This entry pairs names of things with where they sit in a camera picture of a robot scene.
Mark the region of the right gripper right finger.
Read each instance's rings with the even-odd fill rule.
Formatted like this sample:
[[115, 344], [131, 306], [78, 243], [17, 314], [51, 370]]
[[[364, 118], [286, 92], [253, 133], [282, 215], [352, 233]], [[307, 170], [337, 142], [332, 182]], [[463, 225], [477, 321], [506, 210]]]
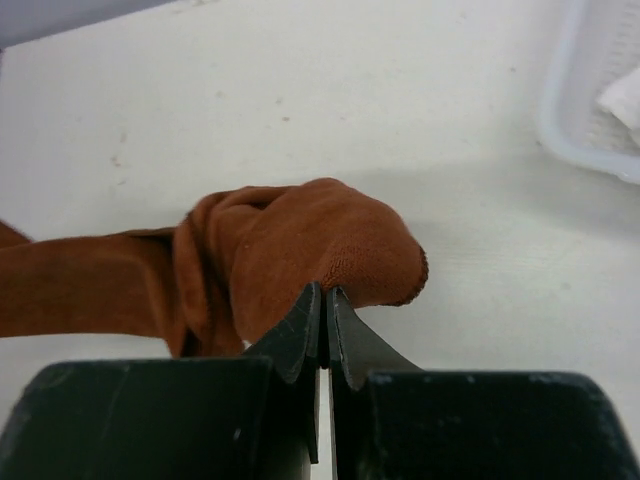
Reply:
[[589, 377], [424, 370], [340, 289], [326, 297], [337, 479], [635, 479], [639, 461]]

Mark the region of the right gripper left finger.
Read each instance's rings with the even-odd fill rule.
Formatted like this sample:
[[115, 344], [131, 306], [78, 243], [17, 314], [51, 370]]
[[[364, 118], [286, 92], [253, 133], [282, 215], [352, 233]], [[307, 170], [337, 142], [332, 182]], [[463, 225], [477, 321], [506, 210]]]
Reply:
[[321, 290], [238, 357], [63, 362], [1, 435], [5, 479], [306, 479], [318, 460]]

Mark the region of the brown towel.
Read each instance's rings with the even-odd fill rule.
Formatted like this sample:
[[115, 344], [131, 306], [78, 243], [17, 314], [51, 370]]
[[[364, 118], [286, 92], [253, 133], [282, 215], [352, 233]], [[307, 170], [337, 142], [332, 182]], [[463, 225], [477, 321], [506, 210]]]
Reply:
[[353, 306], [402, 306], [426, 254], [388, 205], [333, 178], [202, 198], [174, 227], [34, 241], [1, 228], [1, 333], [126, 334], [171, 355], [256, 343], [310, 283]]

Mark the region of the white towel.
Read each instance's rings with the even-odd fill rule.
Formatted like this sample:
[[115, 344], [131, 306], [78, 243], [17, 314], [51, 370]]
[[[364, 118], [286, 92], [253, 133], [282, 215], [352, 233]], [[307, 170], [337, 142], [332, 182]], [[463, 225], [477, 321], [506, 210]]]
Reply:
[[639, 145], [639, 68], [608, 85], [596, 100], [598, 107], [616, 118]]

